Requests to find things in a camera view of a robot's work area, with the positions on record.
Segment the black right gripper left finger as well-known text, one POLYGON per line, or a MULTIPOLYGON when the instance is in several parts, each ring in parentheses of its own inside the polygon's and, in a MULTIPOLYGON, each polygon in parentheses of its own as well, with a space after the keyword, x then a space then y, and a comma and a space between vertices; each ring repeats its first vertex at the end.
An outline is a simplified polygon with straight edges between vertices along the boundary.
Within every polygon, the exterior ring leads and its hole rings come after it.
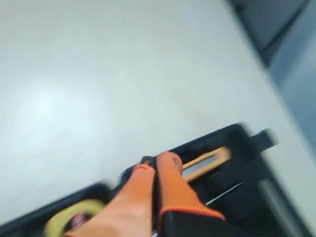
POLYGON ((133 172, 105 208, 66 237, 150 237, 155 170, 145 164, 133 172))

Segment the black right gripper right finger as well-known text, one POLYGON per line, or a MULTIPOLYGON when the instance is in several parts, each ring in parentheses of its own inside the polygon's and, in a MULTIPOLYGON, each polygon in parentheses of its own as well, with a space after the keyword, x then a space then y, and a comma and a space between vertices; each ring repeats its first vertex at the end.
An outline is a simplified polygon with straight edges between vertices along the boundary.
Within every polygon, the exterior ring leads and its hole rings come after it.
POLYGON ((184 237, 189 233, 189 226, 193 226, 195 234, 198 224, 202 221, 225 221, 223 214, 202 204, 195 191, 182 177, 182 161, 177 154, 160 154, 157 157, 157 171, 160 191, 160 237, 174 237, 177 233, 184 237))

